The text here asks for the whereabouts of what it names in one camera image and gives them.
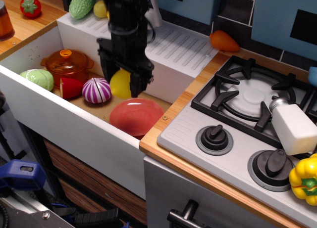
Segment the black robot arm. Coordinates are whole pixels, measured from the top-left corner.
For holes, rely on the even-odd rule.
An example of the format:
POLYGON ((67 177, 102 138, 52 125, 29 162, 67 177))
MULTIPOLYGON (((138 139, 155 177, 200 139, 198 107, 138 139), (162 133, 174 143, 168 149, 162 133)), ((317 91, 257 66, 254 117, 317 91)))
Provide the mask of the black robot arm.
POLYGON ((98 54, 104 77, 110 81, 119 69, 130 73, 132 97, 152 81, 154 65, 146 57, 148 0, 103 0, 109 11, 110 39, 98 38, 98 54))

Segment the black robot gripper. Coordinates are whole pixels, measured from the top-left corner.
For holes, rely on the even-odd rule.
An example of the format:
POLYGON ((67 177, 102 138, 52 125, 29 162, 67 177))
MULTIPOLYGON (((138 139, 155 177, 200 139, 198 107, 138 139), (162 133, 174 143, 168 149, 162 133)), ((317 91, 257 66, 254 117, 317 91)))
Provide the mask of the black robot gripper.
POLYGON ((145 55, 148 44, 148 23, 142 21, 136 29, 122 31, 109 25, 110 39, 98 38, 98 54, 105 79, 110 82, 114 74, 123 68, 131 73, 132 97, 145 91, 152 82, 154 65, 145 55))

